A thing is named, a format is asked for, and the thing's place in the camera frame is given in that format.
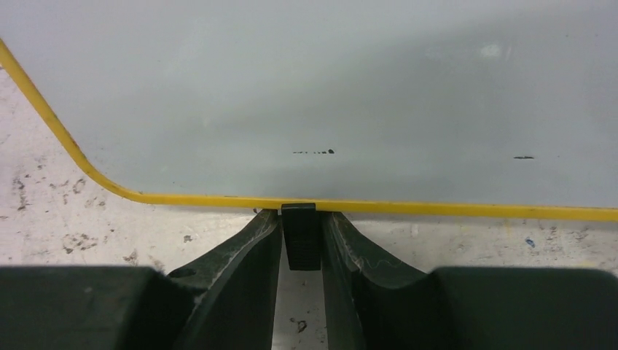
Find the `yellow-framed whiteboard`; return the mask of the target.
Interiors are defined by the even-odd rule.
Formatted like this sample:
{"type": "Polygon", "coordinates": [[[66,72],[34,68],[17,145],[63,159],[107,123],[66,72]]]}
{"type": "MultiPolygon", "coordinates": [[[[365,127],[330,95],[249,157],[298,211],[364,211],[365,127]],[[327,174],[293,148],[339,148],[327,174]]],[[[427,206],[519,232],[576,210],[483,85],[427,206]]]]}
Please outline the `yellow-framed whiteboard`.
{"type": "Polygon", "coordinates": [[[615,1],[3,1],[1,64],[133,201],[617,219],[615,1]]]}

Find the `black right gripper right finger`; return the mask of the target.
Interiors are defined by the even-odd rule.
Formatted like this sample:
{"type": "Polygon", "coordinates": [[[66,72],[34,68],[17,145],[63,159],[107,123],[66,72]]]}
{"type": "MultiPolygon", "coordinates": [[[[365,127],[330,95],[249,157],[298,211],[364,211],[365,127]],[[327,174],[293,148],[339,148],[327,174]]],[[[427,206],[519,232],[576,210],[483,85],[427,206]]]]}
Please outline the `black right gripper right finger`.
{"type": "Polygon", "coordinates": [[[426,273],[364,236],[340,212],[321,213],[330,349],[430,349],[426,273]]]}

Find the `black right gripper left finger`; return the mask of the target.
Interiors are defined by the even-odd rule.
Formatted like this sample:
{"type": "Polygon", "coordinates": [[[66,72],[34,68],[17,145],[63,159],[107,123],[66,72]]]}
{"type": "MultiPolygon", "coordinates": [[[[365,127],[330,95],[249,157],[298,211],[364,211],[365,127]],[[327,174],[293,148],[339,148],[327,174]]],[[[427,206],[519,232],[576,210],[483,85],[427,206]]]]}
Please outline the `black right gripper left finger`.
{"type": "Polygon", "coordinates": [[[194,296],[175,349],[270,349],[281,261],[276,210],[168,274],[194,296]]]}

